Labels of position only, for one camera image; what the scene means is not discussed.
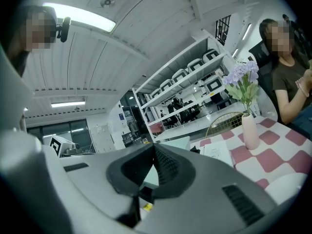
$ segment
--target white ceiling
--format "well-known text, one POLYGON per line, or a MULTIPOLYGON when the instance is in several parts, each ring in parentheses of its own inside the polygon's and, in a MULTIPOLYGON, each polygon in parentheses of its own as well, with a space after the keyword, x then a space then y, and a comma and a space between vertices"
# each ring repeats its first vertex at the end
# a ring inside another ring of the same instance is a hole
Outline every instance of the white ceiling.
POLYGON ((35 91, 25 112, 27 126, 109 112, 134 85, 142 84, 194 42, 202 28, 215 34, 215 21, 246 9, 246 0, 27 0, 54 2, 91 11, 116 22, 107 34, 72 23, 65 43, 30 55, 23 79, 35 91), (83 99, 85 106, 51 108, 51 102, 83 99))

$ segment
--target vase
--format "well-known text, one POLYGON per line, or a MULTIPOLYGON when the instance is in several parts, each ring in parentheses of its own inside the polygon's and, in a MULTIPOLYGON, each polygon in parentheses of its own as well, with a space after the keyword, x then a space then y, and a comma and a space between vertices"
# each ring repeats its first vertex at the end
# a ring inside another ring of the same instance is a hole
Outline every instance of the vase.
POLYGON ((246 148, 249 150, 256 149, 260 144, 260 140, 257 126, 252 114, 244 114, 242 116, 242 127, 246 148))

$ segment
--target fluorescent light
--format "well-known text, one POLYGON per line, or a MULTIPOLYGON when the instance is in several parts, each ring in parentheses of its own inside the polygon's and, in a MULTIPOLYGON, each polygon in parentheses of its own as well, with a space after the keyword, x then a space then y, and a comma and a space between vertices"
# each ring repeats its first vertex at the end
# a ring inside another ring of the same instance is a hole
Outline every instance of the fluorescent light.
POLYGON ((107 32, 111 32, 116 25, 115 22, 107 18, 75 7, 50 2, 45 2, 43 6, 50 6, 54 8, 57 18, 63 19, 65 17, 70 17, 73 21, 82 22, 107 32))
POLYGON ((52 107, 68 107, 68 106, 77 106, 84 105, 85 101, 74 101, 74 102, 61 102, 61 103, 51 103, 52 107))
POLYGON ((75 130, 72 130, 72 133, 74 132, 80 132, 80 131, 83 131, 83 128, 79 128, 79 129, 75 129, 75 130))
POLYGON ((57 134, 45 135, 45 136, 43 136, 43 138, 48 138, 48 137, 51 137, 51 136, 54 136, 54 135, 57 135, 57 134))
POLYGON ((246 32, 245 32, 245 34, 244 34, 243 40, 244 40, 245 37, 247 36, 247 33, 248 33, 248 31, 249 31, 251 25, 252 25, 251 23, 248 24, 248 27, 247 27, 246 32))
POLYGON ((238 49, 236 49, 236 50, 234 51, 234 54, 232 54, 232 57, 235 56, 235 54, 236 54, 237 51, 238 51, 238 49))

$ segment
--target yellow sticker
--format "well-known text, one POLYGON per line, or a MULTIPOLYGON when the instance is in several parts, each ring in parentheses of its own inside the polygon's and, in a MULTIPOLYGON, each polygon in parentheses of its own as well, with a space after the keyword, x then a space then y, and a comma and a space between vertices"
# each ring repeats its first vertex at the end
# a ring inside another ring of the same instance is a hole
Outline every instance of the yellow sticker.
POLYGON ((147 204, 143 207, 143 209, 144 209, 144 210, 146 210, 147 212, 150 212, 150 211, 151 211, 151 209, 152 209, 152 207, 153 207, 153 205, 152 205, 152 204, 147 203, 147 204))

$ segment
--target bracelet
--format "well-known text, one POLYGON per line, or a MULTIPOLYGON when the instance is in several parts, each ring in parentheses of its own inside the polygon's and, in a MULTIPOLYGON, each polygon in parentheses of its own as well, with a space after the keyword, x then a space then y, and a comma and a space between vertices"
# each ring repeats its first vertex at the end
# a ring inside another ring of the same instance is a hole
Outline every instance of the bracelet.
POLYGON ((301 89, 301 91, 303 92, 303 94, 305 95, 305 97, 308 98, 310 96, 310 94, 309 93, 306 94, 306 92, 303 91, 303 88, 302 88, 300 83, 298 85, 299 85, 299 88, 301 89))

